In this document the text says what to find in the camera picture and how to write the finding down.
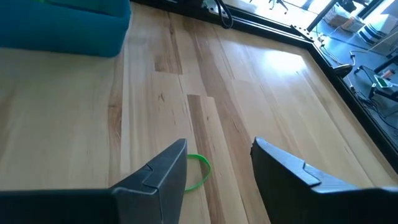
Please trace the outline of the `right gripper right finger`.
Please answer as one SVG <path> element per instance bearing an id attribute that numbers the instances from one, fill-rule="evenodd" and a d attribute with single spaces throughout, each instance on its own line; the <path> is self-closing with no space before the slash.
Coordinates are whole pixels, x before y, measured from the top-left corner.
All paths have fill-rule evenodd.
<path id="1" fill-rule="evenodd" d="M 272 224 L 398 224 L 398 187 L 359 188 L 259 137 L 250 155 Z"/>

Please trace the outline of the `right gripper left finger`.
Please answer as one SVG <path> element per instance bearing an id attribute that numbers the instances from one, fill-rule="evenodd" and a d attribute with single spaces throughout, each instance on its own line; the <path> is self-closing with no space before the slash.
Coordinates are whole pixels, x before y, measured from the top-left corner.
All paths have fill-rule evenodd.
<path id="1" fill-rule="evenodd" d="M 178 224 L 187 141 L 107 189 L 0 191 L 0 224 Z"/>

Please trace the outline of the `green rubber band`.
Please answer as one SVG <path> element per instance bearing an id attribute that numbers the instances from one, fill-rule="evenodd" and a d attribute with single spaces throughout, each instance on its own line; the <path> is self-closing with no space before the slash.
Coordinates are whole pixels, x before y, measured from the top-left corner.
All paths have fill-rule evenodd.
<path id="1" fill-rule="evenodd" d="M 185 192 L 191 192 L 191 191 L 194 191 L 197 188 L 201 187 L 208 180 L 208 178 L 210 177 L 213 169 L 212 169 L 212 166 L 211 166 L 209 160 L 205 156 L 203 156 L 201 154 L 188 154 L 187 155 L 187 159 L 198 160 L 199 162 L 202 162 L 202 163 L 204 163 L 204 165 L 206 165 L 206 174 L 204 175 L 202 180 L 197 182 L 193 186 L 187 187 L 185 189 Z"/>

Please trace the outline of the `white green phone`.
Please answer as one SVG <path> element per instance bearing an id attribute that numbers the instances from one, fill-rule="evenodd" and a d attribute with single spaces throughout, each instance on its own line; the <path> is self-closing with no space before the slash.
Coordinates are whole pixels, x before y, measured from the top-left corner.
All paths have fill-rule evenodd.
<path id="1" fill-rule="evenodd" d="M 385 78 L 382 78 L 379 75 L 374 75 L 374 78 L 381 88 L 392 88 L 393 87 L 393 84 L 389 80 L 386 80 Z"/>

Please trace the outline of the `teal plastic basket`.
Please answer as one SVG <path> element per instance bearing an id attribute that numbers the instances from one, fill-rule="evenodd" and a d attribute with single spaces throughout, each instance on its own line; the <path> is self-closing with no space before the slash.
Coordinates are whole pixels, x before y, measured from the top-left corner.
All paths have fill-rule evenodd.
<path id="1" fill-rule="evenodd" d="M 129 0 L 0 0 L 0 47 L 115 57 Z"/>

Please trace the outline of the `striped white blue bag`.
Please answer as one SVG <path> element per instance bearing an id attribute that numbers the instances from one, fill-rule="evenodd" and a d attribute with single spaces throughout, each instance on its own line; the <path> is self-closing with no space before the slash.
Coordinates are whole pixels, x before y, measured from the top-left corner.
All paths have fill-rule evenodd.
<path id="1" fill-rule="evenodd" d="M 366 24 L 359 31 L 359 37 L 367 44 L 374 45 L 386 37 L 386 33 L 376 30 L 371 24 Z"/>

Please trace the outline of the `brown cardboard box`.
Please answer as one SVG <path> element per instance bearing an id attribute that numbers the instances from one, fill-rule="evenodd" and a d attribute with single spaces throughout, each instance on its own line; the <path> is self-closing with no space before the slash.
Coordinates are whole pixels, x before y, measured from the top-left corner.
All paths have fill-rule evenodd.
<path id="1" fill-rule="evenodd" d="M 365 26 L 362 18 L 352 16 L 341 6 L 333 6 L 324 16 L 323 20 L 332 27 L 340 27 L 345 31 L 355 33 Z"/>

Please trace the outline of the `black office chair base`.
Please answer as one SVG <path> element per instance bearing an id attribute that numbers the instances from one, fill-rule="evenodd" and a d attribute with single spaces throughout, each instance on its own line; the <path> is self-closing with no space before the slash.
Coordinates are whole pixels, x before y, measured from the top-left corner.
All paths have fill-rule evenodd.
<path id="1" fill-rule="evenodd" d="M 284 9 L 284 14 L 287 14 L 289 11 L 289 8 L 285 5 L 284 0 L 269 0 L 269 3 L 271 3 L 271 7 L 269 8 L 270 10 L 273 10 L 277 4 L 280 4 Z"/>

